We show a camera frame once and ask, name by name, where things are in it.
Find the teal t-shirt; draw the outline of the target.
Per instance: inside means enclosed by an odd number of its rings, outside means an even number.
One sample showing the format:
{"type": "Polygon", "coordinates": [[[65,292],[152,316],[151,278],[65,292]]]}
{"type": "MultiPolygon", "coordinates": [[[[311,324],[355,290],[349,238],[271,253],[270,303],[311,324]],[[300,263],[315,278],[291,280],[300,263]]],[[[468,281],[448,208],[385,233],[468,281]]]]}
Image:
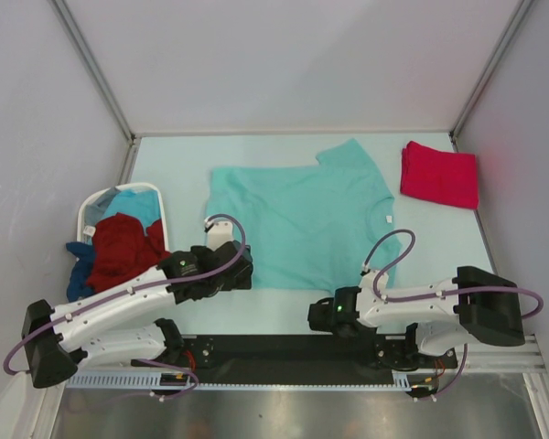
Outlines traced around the teal t-shirt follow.
{"type": "Polygon", "coordinates": [[[394,197],[355,140],[322,151],[314,166],[217,167],[206,212],[243,226],[257,289],[332,292],[359,282],[401,250],[393,236],[394,197]]]}

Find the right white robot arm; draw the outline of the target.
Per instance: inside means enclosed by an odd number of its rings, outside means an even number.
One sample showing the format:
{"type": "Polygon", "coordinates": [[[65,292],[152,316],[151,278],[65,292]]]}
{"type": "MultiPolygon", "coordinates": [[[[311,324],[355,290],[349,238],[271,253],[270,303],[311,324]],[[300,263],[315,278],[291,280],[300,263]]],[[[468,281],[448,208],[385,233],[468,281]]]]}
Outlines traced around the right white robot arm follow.
{"type": "Polygon", "coordinates": [[[356,286],[309,307],[313,331],[338,337],[369,336],[381,366],[398,371],[426,368],[453,348],[524,344],[515,284],[476,267],[457,268],[454,277],[415,288],[390,289],[389,276],[365,268],[356,286]]]}

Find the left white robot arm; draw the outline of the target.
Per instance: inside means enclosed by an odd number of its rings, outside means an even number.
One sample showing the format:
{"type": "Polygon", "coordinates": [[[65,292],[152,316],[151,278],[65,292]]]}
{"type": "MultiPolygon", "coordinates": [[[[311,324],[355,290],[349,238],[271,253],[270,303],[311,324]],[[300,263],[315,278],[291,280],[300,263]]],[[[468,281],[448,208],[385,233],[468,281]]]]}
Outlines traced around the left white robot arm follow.
{"type": "Polygon", "coordinates": [[[248,290],[252,275],[250,245],[227,241],[215,249],[173,252],[135,278],[86,299],[58,306],[36,301],[27,307],[22,330],[33,386],[55,386],[87,366],[188,365],[185,341],[173,320],[161,317],[132,330],[118,326],[162,307],[248,290]]]}

